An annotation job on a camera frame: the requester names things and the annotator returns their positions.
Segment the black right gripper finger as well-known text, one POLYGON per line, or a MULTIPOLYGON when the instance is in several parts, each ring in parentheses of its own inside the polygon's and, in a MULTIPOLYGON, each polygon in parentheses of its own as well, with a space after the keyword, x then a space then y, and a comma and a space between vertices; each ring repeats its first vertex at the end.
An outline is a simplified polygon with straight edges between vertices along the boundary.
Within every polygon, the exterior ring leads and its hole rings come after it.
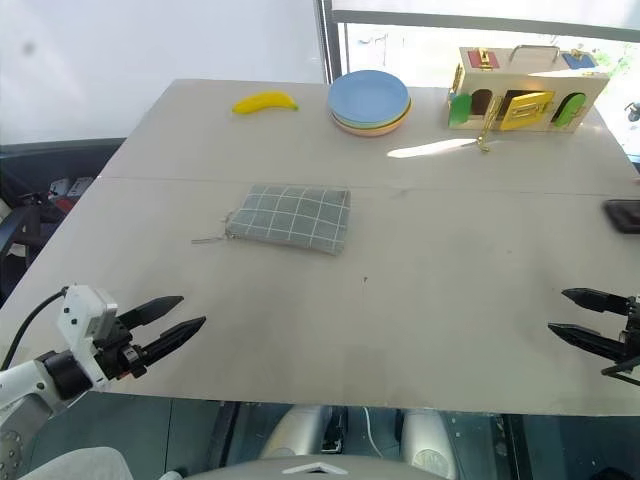
POLYGON ((609 312, 620 316, 628 315, 628 298, 594 290, 590 288, 569 288, 562 294, 580 307, 603 313, 609 312))
POLYGON ((566 343, 581 350, 611 361, 625 359, 625 346, 620 341, 574 324, 549 323, 547 327, 566 343))

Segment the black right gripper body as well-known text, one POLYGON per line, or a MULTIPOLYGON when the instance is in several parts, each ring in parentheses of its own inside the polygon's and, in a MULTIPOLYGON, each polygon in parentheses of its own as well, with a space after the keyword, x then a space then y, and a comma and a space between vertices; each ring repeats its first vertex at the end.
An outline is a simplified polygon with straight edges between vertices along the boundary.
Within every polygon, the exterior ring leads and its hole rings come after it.
POLYGON ((639 366, 639 297, 629 297, 627 323, 620 332, 618 349, 614 354, 614 365, 601 371, 604 376, 638 386, 639 380, 632 377, 639 366))

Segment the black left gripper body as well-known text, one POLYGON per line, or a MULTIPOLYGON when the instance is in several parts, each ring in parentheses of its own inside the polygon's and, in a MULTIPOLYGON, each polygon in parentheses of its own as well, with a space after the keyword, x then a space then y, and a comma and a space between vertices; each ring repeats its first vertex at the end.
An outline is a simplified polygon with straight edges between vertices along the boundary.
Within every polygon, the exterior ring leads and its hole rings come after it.
POLYGON ((116 317, 107 333, 93 342, 94 355, 107 380, 121 379, 127 375, 139 378, 147 372, 143 363, 142 348, 132 345, 131 331, 143 324, 142 314, 129 311, 116 317))

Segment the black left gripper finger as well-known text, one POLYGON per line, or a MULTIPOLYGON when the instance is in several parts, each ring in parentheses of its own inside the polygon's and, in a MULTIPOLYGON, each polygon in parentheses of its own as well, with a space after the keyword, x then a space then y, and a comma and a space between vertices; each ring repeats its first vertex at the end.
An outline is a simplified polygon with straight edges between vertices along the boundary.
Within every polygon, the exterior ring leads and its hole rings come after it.
POLYGON ((146 346, 135 345, 135 356, 129 361, 129 370, 146 371, 148 367, 183 346, 205 322, 204 316, 184 321, 162 332, 158 339, 146 346))
POLYGON ((131 331, 165 316, 183 300, 184 297, 180 295, 158 297, 120 314, 118 320, 131 331))

